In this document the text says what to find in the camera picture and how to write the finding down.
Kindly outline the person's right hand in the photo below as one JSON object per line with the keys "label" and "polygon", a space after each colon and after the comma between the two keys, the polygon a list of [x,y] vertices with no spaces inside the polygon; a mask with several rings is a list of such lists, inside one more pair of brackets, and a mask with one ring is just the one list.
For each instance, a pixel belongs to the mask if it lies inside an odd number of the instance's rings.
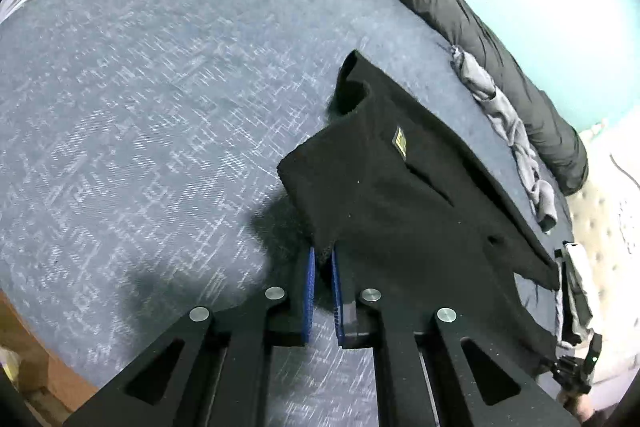
{"label": "person's right hand", "polygon": [[558,394],[558,401],[581,424],[589,421],[596,413],[588,395],[582,393],[570,393],[562,390]]}

